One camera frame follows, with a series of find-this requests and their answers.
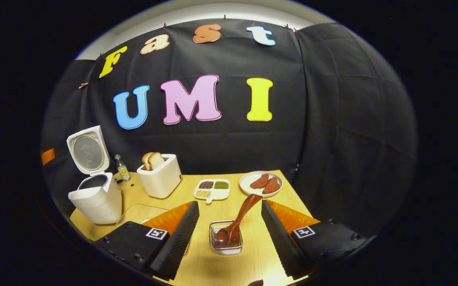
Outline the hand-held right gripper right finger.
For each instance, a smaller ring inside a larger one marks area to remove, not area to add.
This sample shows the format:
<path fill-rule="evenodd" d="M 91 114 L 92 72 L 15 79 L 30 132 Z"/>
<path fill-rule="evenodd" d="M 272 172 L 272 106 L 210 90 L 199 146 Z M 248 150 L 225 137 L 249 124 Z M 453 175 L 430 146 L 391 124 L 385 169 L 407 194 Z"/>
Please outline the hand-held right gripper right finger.
<path fill-rule="evenodd" d="M 369 239 L 333 220 L 320 222 L 275 203 L 262 201 L 264 220 L 287 276 L 318 276 L 356 255 Z"/>

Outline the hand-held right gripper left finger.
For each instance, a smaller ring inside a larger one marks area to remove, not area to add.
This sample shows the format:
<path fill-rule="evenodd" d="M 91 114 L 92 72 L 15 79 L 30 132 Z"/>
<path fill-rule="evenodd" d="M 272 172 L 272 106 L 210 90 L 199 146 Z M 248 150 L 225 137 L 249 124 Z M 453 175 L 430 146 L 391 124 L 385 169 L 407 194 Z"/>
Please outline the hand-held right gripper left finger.
<path fill-rule="evenodd" d="M 135 271 L 174 280 L 199 215 L 191 201 L 145 223 L 125 222 L 96 244 Z"/>

